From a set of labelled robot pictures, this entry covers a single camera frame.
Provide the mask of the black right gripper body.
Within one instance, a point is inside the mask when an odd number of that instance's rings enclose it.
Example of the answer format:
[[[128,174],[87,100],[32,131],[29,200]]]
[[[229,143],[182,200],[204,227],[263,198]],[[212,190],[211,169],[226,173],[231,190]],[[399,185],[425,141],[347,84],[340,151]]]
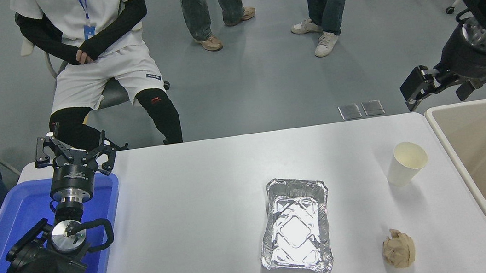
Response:
[[[464,78],[486,77],[486,29],[479,23],[455,28],[439,62],[441,74]]]

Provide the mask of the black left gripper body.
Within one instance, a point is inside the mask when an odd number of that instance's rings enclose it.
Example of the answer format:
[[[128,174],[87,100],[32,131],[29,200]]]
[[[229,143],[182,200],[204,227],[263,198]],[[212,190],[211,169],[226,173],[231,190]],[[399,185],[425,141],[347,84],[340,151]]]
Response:
[[[95,171],[83,165],[64,165],[53,172],[51,183],[51,195],[62,190],[80,189],[91,191],[94,189]]]

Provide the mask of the person's hand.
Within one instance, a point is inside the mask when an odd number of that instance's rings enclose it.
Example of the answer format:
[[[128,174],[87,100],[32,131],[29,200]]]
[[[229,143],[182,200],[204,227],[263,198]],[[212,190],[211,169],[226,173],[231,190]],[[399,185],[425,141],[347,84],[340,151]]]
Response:
[[[76,51],[76,61],[79,62],[79,64],[87,64],[87,63],[91,63],[94,61],[94,59],[89,56],[89,54],[87,54],[86,52],[84,52],[83,50],[81,49],[78,49]]]

